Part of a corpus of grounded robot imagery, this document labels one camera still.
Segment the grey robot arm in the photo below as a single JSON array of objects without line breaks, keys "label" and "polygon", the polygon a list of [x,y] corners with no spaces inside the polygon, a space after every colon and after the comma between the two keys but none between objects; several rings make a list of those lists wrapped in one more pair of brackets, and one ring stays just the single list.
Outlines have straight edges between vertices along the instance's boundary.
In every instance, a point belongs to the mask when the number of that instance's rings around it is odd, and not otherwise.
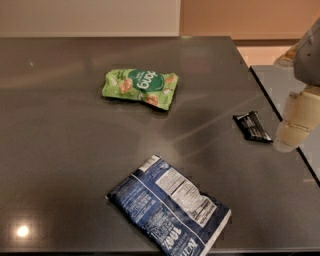
[{"label": "grey robot arm", "polygon": [[299,147],[320,124],[320,18],[293,50],[294,76],[305,88],[299,93],[291,92],[286,100],[274,140],[274,147],[280,152]]}]

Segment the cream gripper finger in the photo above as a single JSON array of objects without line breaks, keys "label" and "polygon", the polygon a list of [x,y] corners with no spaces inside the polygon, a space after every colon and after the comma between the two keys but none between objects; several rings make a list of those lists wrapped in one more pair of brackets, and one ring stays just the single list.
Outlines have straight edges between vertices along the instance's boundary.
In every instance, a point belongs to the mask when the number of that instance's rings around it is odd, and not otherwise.
[{"label": "cream gripper finger", "polygon": [[291,152],[300,146],[320,124],[320,87],[307,85],[301,92],[291,92],[286,100],[283,120],[274,140],[280,152]]}]

